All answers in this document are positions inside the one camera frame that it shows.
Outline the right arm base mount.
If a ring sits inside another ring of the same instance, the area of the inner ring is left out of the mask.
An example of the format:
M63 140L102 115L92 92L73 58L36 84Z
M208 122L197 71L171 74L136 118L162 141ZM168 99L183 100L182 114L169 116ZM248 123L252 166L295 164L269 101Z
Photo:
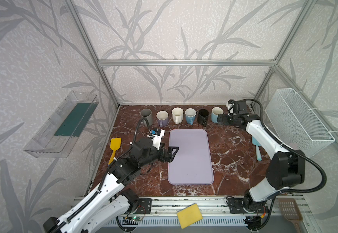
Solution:
M249 197L226 197L226 204L231 214L265 214L269 211L267 202L254 202Z

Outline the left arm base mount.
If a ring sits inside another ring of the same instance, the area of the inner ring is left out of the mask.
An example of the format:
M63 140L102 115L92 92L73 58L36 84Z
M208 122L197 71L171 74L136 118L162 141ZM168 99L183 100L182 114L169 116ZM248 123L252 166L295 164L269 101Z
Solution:
M139 198L130 207L129 212L131 214L150 214L152 208L152 199L150 198Z

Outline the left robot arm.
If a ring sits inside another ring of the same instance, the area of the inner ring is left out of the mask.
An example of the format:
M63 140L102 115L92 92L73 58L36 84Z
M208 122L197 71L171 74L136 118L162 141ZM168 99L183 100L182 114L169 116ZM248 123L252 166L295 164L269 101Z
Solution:
M43 228L47 233L96 233L112 219L131 213L138 207L139 197L124 188L141 169L155 161L170 163L179 151L161 141L164 130L149 130L147 137L133 141L129 150L114 158L107 167L101 182L82 201L59 218L50 217Z

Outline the black mug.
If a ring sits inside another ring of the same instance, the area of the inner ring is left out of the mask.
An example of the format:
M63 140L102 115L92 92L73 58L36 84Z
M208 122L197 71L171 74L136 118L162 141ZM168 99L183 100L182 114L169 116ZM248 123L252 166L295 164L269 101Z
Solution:
M198 112L198 123L203 127L207 126L209 117L209 111L206 109L200 109Z

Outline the light blue mug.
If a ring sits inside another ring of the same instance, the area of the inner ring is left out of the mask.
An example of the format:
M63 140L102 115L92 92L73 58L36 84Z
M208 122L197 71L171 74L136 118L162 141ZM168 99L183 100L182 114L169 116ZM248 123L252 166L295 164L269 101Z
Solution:
M224 111L220 107L214 107L211 111L211 121L215 124L218 123L218 116L219 114L223 114Z

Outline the white faceted mug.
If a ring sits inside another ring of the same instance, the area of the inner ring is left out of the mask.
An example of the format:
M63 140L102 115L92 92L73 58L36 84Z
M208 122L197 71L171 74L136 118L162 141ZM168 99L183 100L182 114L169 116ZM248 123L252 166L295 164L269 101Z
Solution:
M184 111L180 107L172 109L172 119L175 124L180 124L183 121Z

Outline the grey mug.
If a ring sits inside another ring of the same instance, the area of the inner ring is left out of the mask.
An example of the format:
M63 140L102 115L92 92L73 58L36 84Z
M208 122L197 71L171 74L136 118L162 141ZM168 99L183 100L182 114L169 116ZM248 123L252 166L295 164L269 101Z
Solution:
M146 108L146 109L141 110L140 116L145 117L148 121L149 126L152 126L152 124L153 124L153 114L152 114L151 109Z

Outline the blue dotted square mug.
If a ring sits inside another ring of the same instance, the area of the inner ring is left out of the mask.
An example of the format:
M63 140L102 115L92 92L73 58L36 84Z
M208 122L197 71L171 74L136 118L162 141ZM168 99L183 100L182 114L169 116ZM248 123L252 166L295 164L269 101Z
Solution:
M185 111L185 119L187 124L193 125L196 119L197 111L193 108L188 108Z

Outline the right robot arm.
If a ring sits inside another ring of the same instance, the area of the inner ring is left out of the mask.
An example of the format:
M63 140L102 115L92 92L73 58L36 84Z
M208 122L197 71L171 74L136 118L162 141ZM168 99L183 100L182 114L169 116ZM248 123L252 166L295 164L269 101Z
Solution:
M229 100L227 113L219 114L219 125L236 126L254 137L270 157L270 165L265 178L245 192L242 205L248 212L254 212L258 206L284 193L313 193L321 190L327 183L324 169L304 152L294 150L282 142L263 121L261 114L249 111L248 99ZM295 189L305 180L305 165L310 163L321 175L320 183L309 189Z

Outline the lavender mug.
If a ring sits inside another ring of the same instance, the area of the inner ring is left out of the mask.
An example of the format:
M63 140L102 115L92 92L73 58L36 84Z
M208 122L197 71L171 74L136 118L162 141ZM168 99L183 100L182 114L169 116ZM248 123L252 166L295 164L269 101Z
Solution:
M166 111L159 111L156 114L159 128L166 127L169 124L169 114Z

